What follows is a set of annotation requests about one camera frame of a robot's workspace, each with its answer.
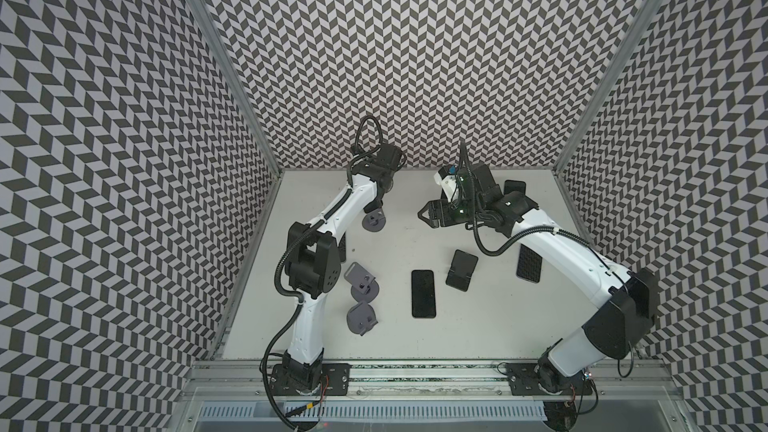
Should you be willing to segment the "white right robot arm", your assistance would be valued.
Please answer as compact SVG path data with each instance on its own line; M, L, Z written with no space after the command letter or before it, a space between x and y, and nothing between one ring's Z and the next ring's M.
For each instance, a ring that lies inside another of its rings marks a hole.
M590 300L594 314L548 347L533 367L538 388L555 395L571 379L604 358L621 360L654 327L659 305L657 276L632 271L596 252L582 237L560 227L532 198L526 184L499 185L485 164L447 165L434 175L442 195L418 213L431 228L462 224L480 252L498 257L519 246L518 267L543 261Z

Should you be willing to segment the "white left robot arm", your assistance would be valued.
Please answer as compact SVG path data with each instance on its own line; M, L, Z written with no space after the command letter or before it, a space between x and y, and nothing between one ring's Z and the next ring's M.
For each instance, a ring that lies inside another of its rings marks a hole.
M276 341L292 332L287 351L275 368L280 373L278 382L301 393L312 393L323 384L325 304L341 276L347 229L360 214L383 214L383 197L392 189L394 175L404 162L403 151L388 143L359 154L348 165L347 182L338 195L310 221L289 228L274 286L280 295L295 298L297 305L265 350L270 354Z

